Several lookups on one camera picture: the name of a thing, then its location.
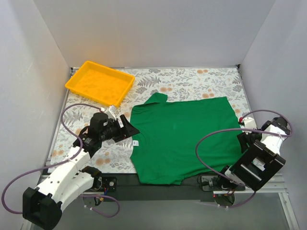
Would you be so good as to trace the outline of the yellow plastic tray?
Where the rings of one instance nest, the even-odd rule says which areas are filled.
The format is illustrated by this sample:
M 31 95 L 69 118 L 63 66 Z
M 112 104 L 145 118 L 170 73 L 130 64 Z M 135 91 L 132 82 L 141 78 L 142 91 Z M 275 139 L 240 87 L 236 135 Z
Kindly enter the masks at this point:
M 67 81 L 65 87 L 80 95 L 105 106 L 119 107 L 135 77 L 92 61 L 86 61 Z

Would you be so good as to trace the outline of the green t shirt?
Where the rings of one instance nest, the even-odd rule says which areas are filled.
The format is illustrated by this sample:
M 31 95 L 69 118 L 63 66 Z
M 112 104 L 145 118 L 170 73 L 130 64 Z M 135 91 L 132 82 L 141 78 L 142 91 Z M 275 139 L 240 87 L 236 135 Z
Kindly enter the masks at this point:
M 239 124 L 226 97 L 168 102 L 162 93 L 134 106 L 131 161 L 142 184 L 176 184 L 220 171 L 241 156 Z

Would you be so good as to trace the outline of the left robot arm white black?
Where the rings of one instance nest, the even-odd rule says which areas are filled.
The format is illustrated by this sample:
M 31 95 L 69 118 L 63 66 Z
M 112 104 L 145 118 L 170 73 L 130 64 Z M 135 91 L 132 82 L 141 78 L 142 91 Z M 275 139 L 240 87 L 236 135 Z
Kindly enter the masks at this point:
M 24 191 L 23 218 L 45 230 L 54 229 L 74 199 L 86 190 L 96 192 L 101 188 L 102 172 L 86 164 L 102 143 L 110 139 L 120 142 L 137 134 L 139 130 L 125 115 L 112 119 L 106 113 L 95 113 L 74 141 L 64 164 L 57 166 L 36 188 Z

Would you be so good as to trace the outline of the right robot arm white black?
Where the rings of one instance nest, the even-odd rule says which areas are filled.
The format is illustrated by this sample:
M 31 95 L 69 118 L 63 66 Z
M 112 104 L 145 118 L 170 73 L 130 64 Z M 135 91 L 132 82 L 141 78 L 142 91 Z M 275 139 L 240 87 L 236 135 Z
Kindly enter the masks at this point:
M 280 147 L 290 135 L 288 123 L 283 117 L 267 121 L 258 131 L 243 131 L 237 135 L 242 156 L 231 166 L 225 166 L 218 176 L 217 187 L 233 190 L 238 186 L 249 187 L 253 191 L 261 189 L 286 163 L 280 156 Z

